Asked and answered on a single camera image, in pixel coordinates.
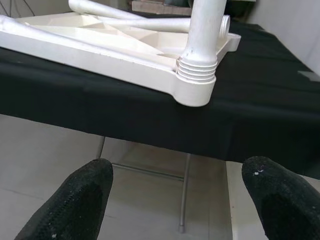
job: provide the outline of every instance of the white plastic tube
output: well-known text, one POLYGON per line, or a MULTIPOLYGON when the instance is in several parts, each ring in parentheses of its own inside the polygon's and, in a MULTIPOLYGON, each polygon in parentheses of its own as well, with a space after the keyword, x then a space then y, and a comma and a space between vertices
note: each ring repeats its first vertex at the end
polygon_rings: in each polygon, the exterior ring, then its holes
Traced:
POLYGON ((144 17, 122 11, 90 0, 69 0, 72 11, 80 14, 93 14, 116 19, 144 19, 144 17))
MULTIPOLYGON (((188 33, 190 28, 190 18, 145 18, 145 19, 114 19, 109 17, 97 16, 105 24, 114 27, 131 26, 135 28, 172 32, 172 33, 188 33)), ((230 16, 224 15, 219 31, 219 38, 227 37, 230 28, 230 16)))
POLYGON ((178 78, 216 81, 217 40, 227 0, 196 0, 193 4, 186 48, 177 61, 178 78))

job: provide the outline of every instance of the white plastic part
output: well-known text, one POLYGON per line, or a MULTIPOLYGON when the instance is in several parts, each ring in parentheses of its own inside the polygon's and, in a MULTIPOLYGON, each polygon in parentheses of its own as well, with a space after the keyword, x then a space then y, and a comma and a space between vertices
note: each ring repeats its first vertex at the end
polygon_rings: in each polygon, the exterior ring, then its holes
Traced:
MULTIPOLYGON (((152 31, 170 32, 170 33, 188 33, 190 28, 190 18, 145 18, 145 19, 114 19, 109 17, 97 16, 97 19, 105 24, 116 28, 127 26, 147 29, 152 31)), ((227 37, 230 28, 230 16, 224 15, 219 31, 219 38, 227 37)))
POLYGON ((80 14, 94 14, 116 19, 144 19, 142 16, 90 0, 69 0, 69 7, 80 14))
POLYGON ((206 50, 202 46, 192 45, 195 39, 190 35, 199 33, 192 29, 192 22, 188 36, 187 33, 152 31, 131 26, 114 27, 97 16, 75 12, 17 20, 0 16, 0 47, 161 91, 172 95, 183 105, 200 107, 209 102, 216 81, 211 76, 204 80, 201 71, 214 76, 215 68, 212 70, 207 63, 213 59, 216 66, 227 52, 236 51, 241 36, 225 31, 226 37, 218 39, 219 28, 216 24, 215 27, 204 27, 204 31, 217 31, 199 35, 204 38, 207 35, 210 38, 217 37, 210 44, 213 46, 206 50), (196 51, 192 52, 193 58, 190 59, 202 60, 192 64, 205 64, 187 65, 185 69, 201 73, 200 78, 196 74, 189 77, 189 72, 188 77, 176 73, 184 61, 184 58, 179 59, 177 66, 177 59, 191 47, 196 51))
POLYGON ((186 48, 177 61, 177 77, 215 82, 216 47, 227 0, 196 0, 193 4, 186 48))

